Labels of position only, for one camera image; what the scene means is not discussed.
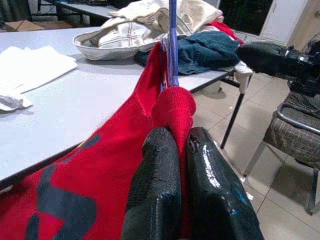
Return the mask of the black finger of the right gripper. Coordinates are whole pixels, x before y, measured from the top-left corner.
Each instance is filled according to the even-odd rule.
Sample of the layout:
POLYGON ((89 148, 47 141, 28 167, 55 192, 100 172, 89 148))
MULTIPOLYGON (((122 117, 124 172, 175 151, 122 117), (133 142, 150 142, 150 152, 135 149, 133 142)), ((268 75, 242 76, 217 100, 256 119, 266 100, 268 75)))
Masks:
POLYGON ((289 75, 285 60, 288 48, 268 41, 251 41, 240 45, 236 55, 256 73, 289 75))

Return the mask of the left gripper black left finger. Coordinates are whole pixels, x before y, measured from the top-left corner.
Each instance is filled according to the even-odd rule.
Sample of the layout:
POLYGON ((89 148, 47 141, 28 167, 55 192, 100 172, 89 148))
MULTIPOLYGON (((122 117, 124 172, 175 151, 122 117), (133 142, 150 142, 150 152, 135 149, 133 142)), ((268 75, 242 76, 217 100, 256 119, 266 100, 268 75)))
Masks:
POLYGON ((142 146, 143 159, 133 175, 121 239, 175 240, 182 204, 179 153, 172 133, 154 128, 142 146))

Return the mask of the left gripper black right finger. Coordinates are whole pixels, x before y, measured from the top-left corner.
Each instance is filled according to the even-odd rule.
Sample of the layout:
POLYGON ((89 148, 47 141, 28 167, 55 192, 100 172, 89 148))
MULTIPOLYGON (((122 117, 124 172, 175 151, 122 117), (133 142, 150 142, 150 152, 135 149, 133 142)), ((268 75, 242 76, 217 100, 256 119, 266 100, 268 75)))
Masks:
POLYGON ((243 184, 203 127, 187 139, 193 240, 262 240, 243 184))

